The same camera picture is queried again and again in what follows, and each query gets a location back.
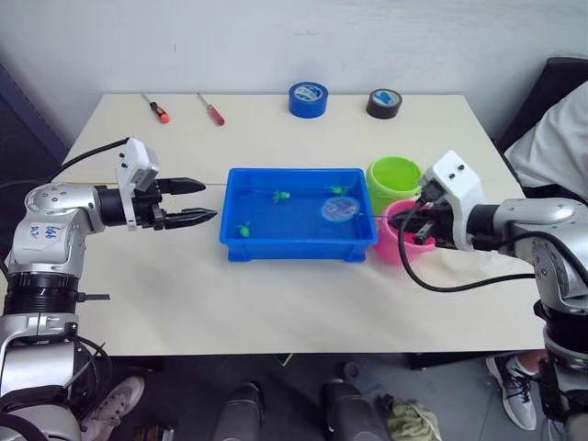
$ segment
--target black tape roll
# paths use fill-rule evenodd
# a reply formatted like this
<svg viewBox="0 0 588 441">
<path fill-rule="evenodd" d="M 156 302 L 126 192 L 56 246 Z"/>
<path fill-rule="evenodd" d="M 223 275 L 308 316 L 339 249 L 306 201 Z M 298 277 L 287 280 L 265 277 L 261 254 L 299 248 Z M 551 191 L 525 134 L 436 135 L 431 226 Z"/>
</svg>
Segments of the black tape roll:
<svg viewBox="0 0 588 441">
<path fill-rule="evenodd" d="M 376 89 L 369 94 L 366 111 L 377 119 L 394 118 L 401 108 L 402 96 L 390 89 Z"/>
</svg>

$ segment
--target white sneaker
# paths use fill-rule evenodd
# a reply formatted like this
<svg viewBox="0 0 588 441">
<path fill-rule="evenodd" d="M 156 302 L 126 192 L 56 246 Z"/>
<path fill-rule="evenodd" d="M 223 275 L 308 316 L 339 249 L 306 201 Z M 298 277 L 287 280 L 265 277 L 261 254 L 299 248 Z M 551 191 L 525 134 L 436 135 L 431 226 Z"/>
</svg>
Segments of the white sneaker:
<svg viewBox="0 0 588 441">
<path fill-rule="evenodd" d="M 82 421 L 84 441 L 107 441 L 120 420 L 132 411 L 145 390 L 145 380 L 128 377 L 111 390 L 90 416 Z"/>
<path fill-rule="evenodd" d="M 486 358 L 488 370 L 503 390 L 503 406 L 506 414 L 521 429 L 535 430 L 537 414 L 530 396 L 530 380 L 513 371 L 507 366 L 508 362 L 509 357 Z"/>
</svg>

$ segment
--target sticker on robot arm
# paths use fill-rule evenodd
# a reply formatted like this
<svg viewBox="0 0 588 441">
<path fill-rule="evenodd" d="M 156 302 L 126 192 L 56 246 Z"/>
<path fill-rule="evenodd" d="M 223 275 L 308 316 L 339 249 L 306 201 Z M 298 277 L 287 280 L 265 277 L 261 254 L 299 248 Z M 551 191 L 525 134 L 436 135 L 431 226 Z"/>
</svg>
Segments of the sticker on robot arm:
<svg viewBox="0 0 588 441">
<path fill-rule="evenodd" d="M 63 223 L 31 222 L 28 226 L 25 248 L 34 251 L 44 250 L 59 243 L 64 231 Z"/>
</svg>

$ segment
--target blue tape roll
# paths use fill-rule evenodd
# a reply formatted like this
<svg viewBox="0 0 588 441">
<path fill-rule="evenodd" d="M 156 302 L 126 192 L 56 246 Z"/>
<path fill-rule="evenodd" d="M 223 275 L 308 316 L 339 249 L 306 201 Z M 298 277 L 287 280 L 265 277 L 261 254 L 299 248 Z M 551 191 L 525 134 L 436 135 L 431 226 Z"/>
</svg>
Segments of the blue tape roll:
<svg viewBox="0 0 588 441">
<path fill-rule="evenodd" d="M 329 91 L 323 85 L 305 81 L 288 90 L 290 112 L 300 118 L 317 118 L 327 109 Z"/>
</svg>

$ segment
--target cloth rag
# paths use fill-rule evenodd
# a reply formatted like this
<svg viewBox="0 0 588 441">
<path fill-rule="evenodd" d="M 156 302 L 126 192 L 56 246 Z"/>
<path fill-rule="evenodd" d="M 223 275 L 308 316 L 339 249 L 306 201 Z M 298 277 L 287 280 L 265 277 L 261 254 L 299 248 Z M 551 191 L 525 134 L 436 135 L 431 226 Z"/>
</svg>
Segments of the cloth rag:
<svg viewBox="0 0 588 441">
<path fill-rule="evenodd" d="M 395 441 L 442 441 L 436 415 L 417 400 L 394 397 L 388 430 Z"/>
</svg>

